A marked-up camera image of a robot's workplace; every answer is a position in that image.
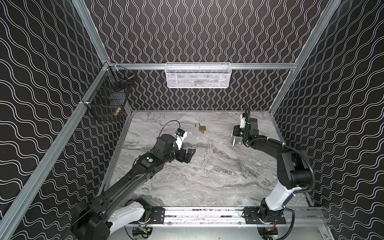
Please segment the large brass padlock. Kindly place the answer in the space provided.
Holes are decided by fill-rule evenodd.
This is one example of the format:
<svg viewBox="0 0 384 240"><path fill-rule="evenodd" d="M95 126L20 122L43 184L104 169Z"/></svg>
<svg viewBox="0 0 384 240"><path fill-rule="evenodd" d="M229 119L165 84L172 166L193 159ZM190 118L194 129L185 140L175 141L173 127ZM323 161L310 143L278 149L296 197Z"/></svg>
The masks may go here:
<svg viewBox="0 0 384 240"><path fill-rule="evenodd" d="M241 145L243 143L243 138L240 136L232 136L232 146Z"/></svg>

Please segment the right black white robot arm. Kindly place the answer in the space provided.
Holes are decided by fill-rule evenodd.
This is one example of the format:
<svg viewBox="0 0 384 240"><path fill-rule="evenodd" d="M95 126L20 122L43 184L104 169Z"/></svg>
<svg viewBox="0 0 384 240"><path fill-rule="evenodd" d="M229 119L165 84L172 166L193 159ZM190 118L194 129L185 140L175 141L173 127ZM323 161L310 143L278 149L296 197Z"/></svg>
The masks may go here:
<svg viewBox="0 0 384 240"><path fill-rule="evenodd" d="M282 217L286 204L298 193L309 193L315 187L315 173L305 150L291 147L284 142L261 135L258 120L243 113L240 124L232 131L236 140L277 160L278 181L271 193L264 198L256 213L259 221L272 223Z"/></svg>

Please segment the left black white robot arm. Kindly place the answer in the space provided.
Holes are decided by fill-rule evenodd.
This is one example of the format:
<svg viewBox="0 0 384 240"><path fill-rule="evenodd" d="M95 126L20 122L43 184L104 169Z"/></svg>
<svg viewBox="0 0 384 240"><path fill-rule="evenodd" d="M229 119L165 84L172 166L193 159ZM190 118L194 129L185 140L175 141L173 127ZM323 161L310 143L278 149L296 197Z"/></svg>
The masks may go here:
<svg viewBox="0 0 384 240"><path fill-rule="evenodd" d="M106 240L113 232L140 220L145 213L142 204L133 202L126 207L122 205L129 195L161 171L165 164L174 160L181 163L191 161L196 151L183 148L187 136L187 132L177 129L174 135L157 137L154 147L139 156L129 172L112 187L89 201L78 202L72 208L70 224L70 232L76 239Z"/></svg>

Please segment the small brass padlock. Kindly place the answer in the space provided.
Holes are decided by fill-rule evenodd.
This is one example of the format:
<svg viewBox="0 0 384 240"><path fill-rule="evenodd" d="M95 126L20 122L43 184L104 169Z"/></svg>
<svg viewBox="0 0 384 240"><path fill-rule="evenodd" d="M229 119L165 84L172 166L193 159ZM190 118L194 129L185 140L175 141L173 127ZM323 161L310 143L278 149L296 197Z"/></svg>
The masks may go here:
<svg viewBox="0 0 384 240"><path fill-rule="evenodd" d="M200 133L205 133L207 131L206 126L202 126L200 123L195 123L195 127L199 129Z"/></svg>

